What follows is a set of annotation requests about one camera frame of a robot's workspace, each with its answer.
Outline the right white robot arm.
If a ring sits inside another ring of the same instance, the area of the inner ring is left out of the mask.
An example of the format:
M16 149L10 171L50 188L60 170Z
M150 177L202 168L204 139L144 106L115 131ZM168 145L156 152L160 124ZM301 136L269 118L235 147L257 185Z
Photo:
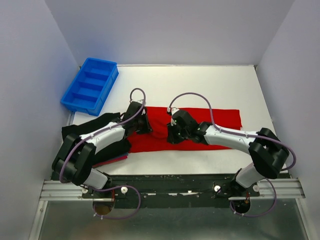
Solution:
M268 128L254 132L232 130L211 122L198 123L186 110L173 109L167 124L167 142L180 144L192 141L206 146L222 146L238 150L251 157L252 162L240 168L232 180L216 192L227 197L241 196L254 183L276 179L289 157L289 150L283 146Z

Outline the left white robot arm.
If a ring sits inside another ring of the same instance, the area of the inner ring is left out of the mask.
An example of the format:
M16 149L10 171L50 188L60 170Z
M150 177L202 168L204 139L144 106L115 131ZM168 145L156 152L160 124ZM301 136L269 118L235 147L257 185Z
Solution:
M147 108L132 101L124 113L104 113L83 124L63 127L61 131L63 143L51 165L53 172L62 183L102 189L108 175L94 166L129 153L132 145L128 137L150 133L152 128Z

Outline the red t shirt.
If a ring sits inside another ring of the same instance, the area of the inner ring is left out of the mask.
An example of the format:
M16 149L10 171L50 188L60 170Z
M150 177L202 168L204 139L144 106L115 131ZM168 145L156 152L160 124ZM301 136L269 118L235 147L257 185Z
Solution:
M240 130L242 128L240 111L238 109L213 109L215 124ZM148 106L147 116L152 132L147 134L133 134L127 139L131 144L130 153L158 152L158 151L213 151L226 150L227 147L220 145L204 145L194 143L191 140L179 144L167 142L167 123L171 117L167 114L166 107Z

